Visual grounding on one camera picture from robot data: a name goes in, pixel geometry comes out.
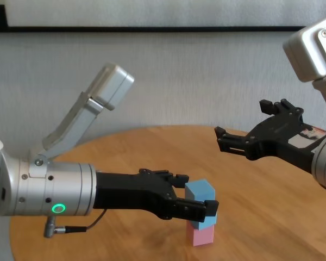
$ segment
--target wooden block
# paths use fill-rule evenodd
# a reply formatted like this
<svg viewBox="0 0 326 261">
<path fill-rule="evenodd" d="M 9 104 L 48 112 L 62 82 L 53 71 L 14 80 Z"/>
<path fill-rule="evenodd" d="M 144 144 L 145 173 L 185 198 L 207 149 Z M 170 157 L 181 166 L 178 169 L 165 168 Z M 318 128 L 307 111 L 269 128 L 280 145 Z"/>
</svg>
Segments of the wooden block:
<svg viewBox="0 0 326 261">
<path fill-rule="evenodd" d="M 214 242 L 215 225 L 207 227 L 203 230 L 195 229 L 192 224 L 187 221 L 186 236 L 193 246 L 200 246 Z"/>
</svg>

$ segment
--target black cable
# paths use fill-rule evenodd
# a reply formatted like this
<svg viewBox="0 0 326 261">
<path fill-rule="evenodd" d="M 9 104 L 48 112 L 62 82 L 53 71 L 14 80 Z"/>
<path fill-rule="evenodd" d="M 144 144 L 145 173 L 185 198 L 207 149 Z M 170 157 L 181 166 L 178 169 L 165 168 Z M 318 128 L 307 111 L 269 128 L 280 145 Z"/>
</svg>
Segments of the black cable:
<svg viewBox="0 0 326 261">
<path fill-rule="evenodd" d="M 107 211 L 107 209 L 104 209 L 103 212 L 100 214 L 100 216 L 97 219 L 95 219 L 95 221 L 87 227 L 65 226 L 65 234 L 86 232 L 88 229 L 91 229 L 92 227 L 94 227 L 99 222 L 100 219 L 102 219 L 102 217 L 105 215 L 106 211 Z"/>
<path fill-rule="evenodd" d="M 106 211 L 107 211 L 107 209 L 104 209 L 103 212 L 100 214 L 100 216 L 92 224 L 87 226 L 87 230 L 94 227 L 99 222 L 99 220 L 102 219 L 102 217 L 105 215 Z"/>
</svg>

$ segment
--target blue block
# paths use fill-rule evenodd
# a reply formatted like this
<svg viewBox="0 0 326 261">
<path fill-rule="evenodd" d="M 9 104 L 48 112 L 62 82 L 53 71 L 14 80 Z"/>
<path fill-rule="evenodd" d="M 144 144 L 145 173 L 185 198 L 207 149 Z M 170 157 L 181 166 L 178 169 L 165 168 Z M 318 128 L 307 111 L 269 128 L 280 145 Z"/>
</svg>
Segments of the blue block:
<svg viewBox="0 0 326 261">
<path fill-rule="evenodd" d="M 206 216 L 204 222 L 190 221 L 192 226 L 197 230 L 203 230 L 216 224 L 216 216 Z"/>
<path fill-rule="evenodd" d="M 185 184 L 185 198 L 188 200 L 202 201 L 214 200 L 215 189 L 206 179 L 188 182 Z M 216 216 L 206 216 L 204 222 L 191 221 L 193 227 L 197 230 L 203 230 L 216 224 Z"/>
<path fill-rule="evenodd" d="M 215 189 L 206 179 L 188 182 L 185 184 L 185 198 L 202 202 L 215 200 Z"/>
</svg>

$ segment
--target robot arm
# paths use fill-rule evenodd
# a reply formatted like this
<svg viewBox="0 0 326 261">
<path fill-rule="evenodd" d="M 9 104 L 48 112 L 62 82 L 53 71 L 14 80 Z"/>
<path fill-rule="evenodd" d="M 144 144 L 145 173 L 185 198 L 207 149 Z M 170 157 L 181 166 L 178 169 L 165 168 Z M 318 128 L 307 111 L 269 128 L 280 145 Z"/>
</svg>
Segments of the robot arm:
<svg viewBox="0 0 326 261">
<path fill-rule="evenodd" d="M 326 101 L 326 19 L 302 29 L 284 44 L 284 51 L 302 82 L 312 81 Z M 221 151 L 249 160 L 279 157 L 311 173 L 326 189 L 326 131 L 303 122 L 303 109 L 287 100 L 260 101 L 261 111 L 272 115 L 246 136 L 215 128 Z"/>
<path fill-rule="evenodd" d="M 54 162 L 72 148 L 97 115 L 113 110 L 134 79 L 122 68 L 106 64 L 57 129 L 29 151 L 28 157 L 8 155 L 0 141 L 0 215 L 47 216 L 45 237 L 85 232 L 92 227 L 56 227 L 59 215 L 87 215 L 93 208 L 142 209 L 161 219 L 203 222 L 215 216 L 217 201 L 177 198 L 172 187 L 184 188 L 189 177 L 169 171 L 139 170 L 137 175 L 102 173 L 92 165 Z"/>
</svg>

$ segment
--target round wooden table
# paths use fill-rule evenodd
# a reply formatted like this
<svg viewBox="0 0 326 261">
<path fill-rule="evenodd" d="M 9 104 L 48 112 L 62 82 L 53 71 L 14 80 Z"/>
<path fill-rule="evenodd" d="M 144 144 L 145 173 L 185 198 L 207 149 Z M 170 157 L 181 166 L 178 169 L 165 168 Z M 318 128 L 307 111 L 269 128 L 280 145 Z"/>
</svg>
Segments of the round wooden table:
<svg viewBox="0 0 326 261">
<path fill-rule="evenodd" d="M 167 169 L 191 181 L 206 178 L 220 202 L 214 243 L 192 247 L 185 220 L 160 220 L 142 210 L 109 210 L 87 233 L 51 239 L 43 237 L 45 217 L 13 217 L 16 261 L 326 260 L 326 191 L 280 159 L 248 161 L 221 153 L 212 127 L 135 129 L 81 145 L 58 160 L 90 163 L 104 172 Z M 59 217 L 57 225 L 89 225 L 100 212 Z"/>
</svg>

